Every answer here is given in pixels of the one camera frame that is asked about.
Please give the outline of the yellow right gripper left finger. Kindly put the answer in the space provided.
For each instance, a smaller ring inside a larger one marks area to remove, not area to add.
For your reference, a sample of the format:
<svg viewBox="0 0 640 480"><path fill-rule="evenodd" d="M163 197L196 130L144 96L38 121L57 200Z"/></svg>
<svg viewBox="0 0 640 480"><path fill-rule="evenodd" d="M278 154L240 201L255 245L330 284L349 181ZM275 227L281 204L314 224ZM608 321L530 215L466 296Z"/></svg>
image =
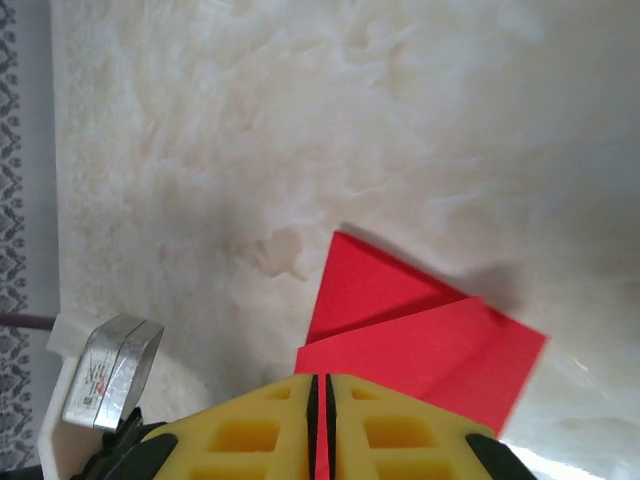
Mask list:
<svg viewBox="0 0 640 480"><path fill-rule="evenodd" d="M314 480L315 377L297 374L146 434L118 480Z"/></svg>

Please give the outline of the red paper sheet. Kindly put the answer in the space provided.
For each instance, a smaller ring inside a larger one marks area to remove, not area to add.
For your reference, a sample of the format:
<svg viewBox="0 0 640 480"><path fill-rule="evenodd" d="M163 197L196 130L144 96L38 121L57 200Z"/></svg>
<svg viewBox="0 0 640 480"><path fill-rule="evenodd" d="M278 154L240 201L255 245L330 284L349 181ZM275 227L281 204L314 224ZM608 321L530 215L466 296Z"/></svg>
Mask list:
<svg viewBox="0 0 640 480"><path fill-rule="evenodd" d="M536 480L497 435L546 339L445 282L334 234L296 369L320 383L326 422L311 470L337 480L337 378L350 374L486 427L462 442L491 480Z"/></svg>

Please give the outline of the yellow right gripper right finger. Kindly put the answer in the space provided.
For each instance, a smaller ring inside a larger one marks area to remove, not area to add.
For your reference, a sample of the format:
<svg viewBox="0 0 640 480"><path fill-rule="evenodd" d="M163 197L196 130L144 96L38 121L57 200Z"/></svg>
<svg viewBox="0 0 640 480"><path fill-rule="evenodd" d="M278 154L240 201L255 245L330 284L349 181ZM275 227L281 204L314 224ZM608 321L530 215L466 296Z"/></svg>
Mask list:
<svg viewBox="0 0 640 480"><path fill-rule="evenodd" d="M326 480L529 480L487 426L346 374L326 380Z"/></svg>

